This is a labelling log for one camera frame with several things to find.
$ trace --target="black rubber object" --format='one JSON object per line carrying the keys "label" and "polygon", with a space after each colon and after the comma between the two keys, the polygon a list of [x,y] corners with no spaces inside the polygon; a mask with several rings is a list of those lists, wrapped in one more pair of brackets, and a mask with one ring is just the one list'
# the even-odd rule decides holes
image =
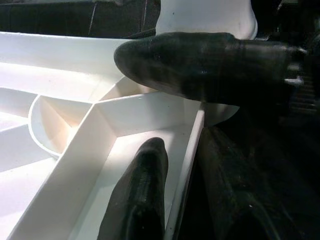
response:
{"label": "black rubber object", "polygon": [[301,240],[286,209],[258,169],[219,128],[204,128],[196,158],[217,240]]}
{"label": "black rubber object", "polygon": [[291,89],[284,79],[300,55],[300,48],[281,42],[175,32],[126,42],[115,51],[114,61],[124,75],[150,88],[242,106],[288,98]]}
{"label": "black rubber object", "polygon": [[165,143],[150,138],[115,185],[97,239],[162,240],[167,172]]}

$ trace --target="white tray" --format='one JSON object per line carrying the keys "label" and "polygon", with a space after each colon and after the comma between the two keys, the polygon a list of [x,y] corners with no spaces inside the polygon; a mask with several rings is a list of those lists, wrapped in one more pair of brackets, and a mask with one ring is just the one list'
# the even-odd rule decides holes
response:
{"label": "white tray", "polygon": [[0,239],[27,209],[55,160],[33,141],[28,110],[36,95],[0,88]]}
{"label": "white tray", "polygon": [[169,157],[165,220],[174,229],[203,127],[199,107],[161,92],[94,104],[10,239],[95,239],[113,187],[139,146],[156,136]]}
{"label": "white tray", "polygon": [[0,33],[0,239],[95,239],[151,137],[169,157],[165,239],[179,228],[203,107],[124,77],[113,52],[125,41]]}

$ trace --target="white plastic structure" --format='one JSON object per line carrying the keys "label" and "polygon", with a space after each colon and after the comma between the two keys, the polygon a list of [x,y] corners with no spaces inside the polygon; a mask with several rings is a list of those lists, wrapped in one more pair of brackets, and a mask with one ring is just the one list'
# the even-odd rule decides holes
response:
{"label": "white plastic structure", "polygon": [[31,138],[28,111],[35,94],[0,88],[0,239],[6,239],[56,161]]}
{"label": "white plastic structure", "polygon": [[113,53],[126,41],[0,32],[0,87],[94,103],[123,78]]}
{"label": "white plastic structure", "polygon": [[9,239],[95,239],[115,184],[151,137],[163,138],[169,158],[167,222],[185,194],[204,123],[199,106],[161,92],[94,104]]}
{"label": "white plastic structure", "polygon": [[161,0],[156,34],[168,32],[227,32],[252,39],[257,21],[251,0]]}

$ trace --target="white plastic panel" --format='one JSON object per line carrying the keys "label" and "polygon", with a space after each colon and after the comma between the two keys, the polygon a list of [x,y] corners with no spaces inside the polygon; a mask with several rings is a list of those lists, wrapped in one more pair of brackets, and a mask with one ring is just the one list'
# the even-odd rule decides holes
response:
{"label": "white plastic panel", "polygon": [[[186,102],[193,107],[185,108]],[[189,140],[193,125],[186,124],[185,109],[195,119],[199,105],[160,92],[95,104],[10,239],[95,239],[114,185],[139,146],[155,136],[164,139],[169,155],[167,222],[175,194],[182,194],[175,192],[183,163],[187,158],[192,164],[186,151],[197,145]]]}
{"label": "white plastic panel", "polygon": [[32,140],[28,125],[0,131],[0,239],[6,239],[56,161]]}

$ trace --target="white object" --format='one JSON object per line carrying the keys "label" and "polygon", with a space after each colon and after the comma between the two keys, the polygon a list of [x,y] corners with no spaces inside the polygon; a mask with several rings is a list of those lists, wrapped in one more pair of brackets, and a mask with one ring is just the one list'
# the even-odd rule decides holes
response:
{"label": "white object", "polygon": [[99,101],[124,76],[114,51],[126,41],[0,32],[0,87]]}
{"label": "white object", "polygon": [[95,239],[113,187],[139,146],[156,136],[169,155],[165,218],[174,228],[170,218],[180,209],[172,205],[184,198],[204,122],[199,105],[161,92],[94,104],[9,239]]}
{"label": "white object", "polygon": [[40,148],[60,156],[91,106],[88,102],[39,95],[29,112],[31,137]]}
{"label": "white object", "polygon": [[251,0],[161,0],[156,34],[168,32],[226,32],[252,39],[257,21]]}
{"label": "white object", "polygon": [[55,166],[28,130],[36,95],[0,88],[0,239],[6,239]]}

